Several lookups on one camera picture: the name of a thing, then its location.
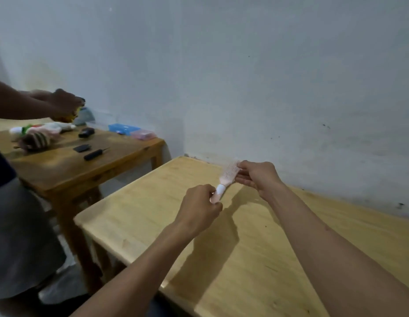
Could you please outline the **person's left forearm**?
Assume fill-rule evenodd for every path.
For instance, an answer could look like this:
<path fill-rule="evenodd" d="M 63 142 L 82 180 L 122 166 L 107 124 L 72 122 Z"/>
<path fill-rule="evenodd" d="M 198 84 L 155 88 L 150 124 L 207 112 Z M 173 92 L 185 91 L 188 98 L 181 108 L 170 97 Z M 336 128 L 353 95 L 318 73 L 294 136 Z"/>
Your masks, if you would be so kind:
<path fill-rule="evenodd" d="M 185 223 L 169 224 L 127 268 L 70 317 L 142 317 L 185 247 L 199 234 Z"/>

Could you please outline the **yellow object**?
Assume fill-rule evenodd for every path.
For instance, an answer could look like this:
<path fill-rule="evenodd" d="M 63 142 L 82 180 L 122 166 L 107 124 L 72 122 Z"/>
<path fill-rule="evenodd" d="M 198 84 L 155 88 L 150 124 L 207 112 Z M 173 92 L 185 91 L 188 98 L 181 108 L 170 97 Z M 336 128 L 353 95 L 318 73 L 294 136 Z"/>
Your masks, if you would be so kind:
<path fill-rule="evenodd" d="M 64 123 L 73 123 L 74 120 L 78 117 L 80 111 L 82 110 L 84 106 L 78 107 L 75 111 L 73 111 L 71 114 L 66 115 L 64 117 L 59 117 L 59 120 L 56 119 L 59 122 L 64 122 Z"/>

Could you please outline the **white green red plush toy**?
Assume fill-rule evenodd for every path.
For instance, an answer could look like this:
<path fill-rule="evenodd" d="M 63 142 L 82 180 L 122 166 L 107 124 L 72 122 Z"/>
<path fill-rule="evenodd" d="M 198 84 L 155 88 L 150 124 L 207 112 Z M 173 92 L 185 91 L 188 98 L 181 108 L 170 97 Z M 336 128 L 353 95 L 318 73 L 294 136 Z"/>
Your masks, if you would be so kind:
<path fill-rule="evenodd" d="M 29 124 L 24 127 L 12 127 L 9 129 L 9 134 L 13 137 L 20 137 L 34 131 L 48 131 L 59 134 L 62 132 L 73 131 L 75 128 L 76 126 L 72 123 L 53 121 L 43 124 Z"/>

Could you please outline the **person's right forearm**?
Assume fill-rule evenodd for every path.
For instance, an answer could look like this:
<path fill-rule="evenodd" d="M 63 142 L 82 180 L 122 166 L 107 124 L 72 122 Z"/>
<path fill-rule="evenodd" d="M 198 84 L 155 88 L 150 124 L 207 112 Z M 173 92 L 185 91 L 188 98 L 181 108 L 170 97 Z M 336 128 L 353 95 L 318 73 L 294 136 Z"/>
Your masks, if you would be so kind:
<path fill-rule="evenodd" d="M 265 198 L 331 317 L 409 317 L 409 288 L 325 224 L 288 187 L 270 185 Z"/>

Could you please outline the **blue plastic box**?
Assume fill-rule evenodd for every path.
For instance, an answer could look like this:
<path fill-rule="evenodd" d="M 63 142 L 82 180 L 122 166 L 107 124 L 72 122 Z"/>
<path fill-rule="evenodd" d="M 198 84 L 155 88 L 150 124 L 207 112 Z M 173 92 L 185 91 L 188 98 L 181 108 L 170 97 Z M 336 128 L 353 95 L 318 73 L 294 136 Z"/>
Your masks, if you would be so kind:
<path fill-rule="evenodd" d="M 140 130 L 141 128 L 135 127 L 135 126 L 130 126 L 130 125 L 124 125 L 120 123 L 113 123 L 108 125 L 108 130 L 110 132 L 114 132 L 120 135 L 124 136 L 129 136 L 131 133 Z"/>

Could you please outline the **person's right hand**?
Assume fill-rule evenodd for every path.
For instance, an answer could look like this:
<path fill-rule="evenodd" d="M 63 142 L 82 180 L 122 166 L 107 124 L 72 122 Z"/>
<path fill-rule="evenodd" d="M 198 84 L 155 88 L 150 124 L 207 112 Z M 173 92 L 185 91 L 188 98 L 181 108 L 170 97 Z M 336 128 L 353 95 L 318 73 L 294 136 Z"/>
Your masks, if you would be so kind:
<path fill-rule="evenodd" d="M 275 166 L 268 161 L 259 162 L 259 167 L 254 171 L 239 171 L 235 182 L 254 188 L 271 205 L 286 190 L 286 184 L 281 181 Z"/>

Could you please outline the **pink plastic box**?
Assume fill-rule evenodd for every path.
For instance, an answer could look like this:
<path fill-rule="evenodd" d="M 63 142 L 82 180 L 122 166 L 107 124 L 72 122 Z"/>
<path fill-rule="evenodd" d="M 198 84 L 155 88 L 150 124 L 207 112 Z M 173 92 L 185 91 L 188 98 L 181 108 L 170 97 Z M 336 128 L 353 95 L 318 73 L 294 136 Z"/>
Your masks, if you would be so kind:
<path fill-rule="evenodd" d="M 157 135 L 153 131 L 149 131 L 146 129 L 138 129 L 136 131 L 132 131 L 130 133 L 130 136 L 137 140 L 142 140 L 142 141 L 149 141 L 154 138 L 157 138 Z"/>

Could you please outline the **pink hairbrush with white band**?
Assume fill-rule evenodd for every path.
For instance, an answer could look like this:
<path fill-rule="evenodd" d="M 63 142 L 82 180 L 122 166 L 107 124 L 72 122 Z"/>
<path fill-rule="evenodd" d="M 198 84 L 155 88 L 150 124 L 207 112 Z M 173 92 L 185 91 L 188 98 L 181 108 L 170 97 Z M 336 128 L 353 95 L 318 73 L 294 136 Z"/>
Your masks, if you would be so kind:
<path fill-rule="evenodd" d="M 220 202 L 227 188 L 235 181 L 235 178 L 240 171 L 239 163 L 239 160 L 232 160 L 223 166 L 222 173 L 219 176 L 219 184 L 210 197 L 210 202 L 212 204 Z"/>

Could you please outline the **person's left hand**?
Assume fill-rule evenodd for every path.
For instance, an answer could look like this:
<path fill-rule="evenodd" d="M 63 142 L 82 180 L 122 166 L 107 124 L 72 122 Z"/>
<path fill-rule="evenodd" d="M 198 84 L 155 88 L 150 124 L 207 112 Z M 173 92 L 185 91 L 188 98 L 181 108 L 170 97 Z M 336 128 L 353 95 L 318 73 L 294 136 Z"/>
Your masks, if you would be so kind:
<path fill-rule="evenodd" d="M 205 202 L 210 201 L 215 190 L 216 188 L 210 184 L 187 189 L 174 220 L 175 226 L 187 240 L 191 241 L 200 235 L 218 218 L 219 215 L 205 212 Z"/>

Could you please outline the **striped brown plush toy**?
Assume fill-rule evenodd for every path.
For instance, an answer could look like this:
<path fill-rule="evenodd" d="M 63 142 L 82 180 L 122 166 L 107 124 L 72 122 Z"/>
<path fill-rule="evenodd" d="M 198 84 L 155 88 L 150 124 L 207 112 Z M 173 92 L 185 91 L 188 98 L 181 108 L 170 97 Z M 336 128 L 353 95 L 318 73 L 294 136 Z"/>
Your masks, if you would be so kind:
<path fill-rule="evenodd" d="M 32 132 L 17 139 L 14 149 L 22 149 L 27 153 L 44 151 L 61 139 L 60 133 L 53 132 Z"/>

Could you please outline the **another person's forearm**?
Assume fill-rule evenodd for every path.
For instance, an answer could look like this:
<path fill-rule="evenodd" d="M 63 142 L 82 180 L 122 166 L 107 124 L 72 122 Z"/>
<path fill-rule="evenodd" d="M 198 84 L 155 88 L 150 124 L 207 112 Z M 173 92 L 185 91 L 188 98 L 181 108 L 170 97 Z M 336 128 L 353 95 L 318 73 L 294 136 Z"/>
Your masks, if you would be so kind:
<path fill-rule="evenodd" d="M 55 117 L 59 107 L 52 93 L 43 90 L 18 91 L 0 81 L 0 119 L 28 120 Z"/>

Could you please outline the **brown wooden table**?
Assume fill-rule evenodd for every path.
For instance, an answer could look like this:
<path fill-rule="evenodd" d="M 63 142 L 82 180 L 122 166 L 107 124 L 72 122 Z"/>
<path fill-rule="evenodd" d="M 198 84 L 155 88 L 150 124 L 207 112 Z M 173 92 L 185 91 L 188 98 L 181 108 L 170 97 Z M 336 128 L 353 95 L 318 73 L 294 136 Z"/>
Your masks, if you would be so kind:
<path fill-rule="evenodd" d="M 102 130 L 81 139 L 79 132 L 80 129 L 64 133 L 63 139 L 48 150 L 25 153 L 13 148 L 8 131 L 0 131 L 0 152 L 17 171 L 23 185 L 50 202 L 60 231 L 82 268 L 87 290 L 94 294 L 103 285 L 103 274 L 105 280 L 111 279 L 111 263 L 105 250 L 95 242 L 98 264 L 93 261 L 85 236 L 74 222 L 81 212 L 80 204 L 87 202 L 91 206 L 100 201 L 100 184 L 144 162 L 150 161 L 153 170 L 161 166 L 165 141 L 161 138 L 142 141 Z M 90 144 L 91 149 L 83 153 L 73 150 L 82 144 Z M 84 160 L 84 155 L 104 148 L 109 149 L 99 157 Z"/>

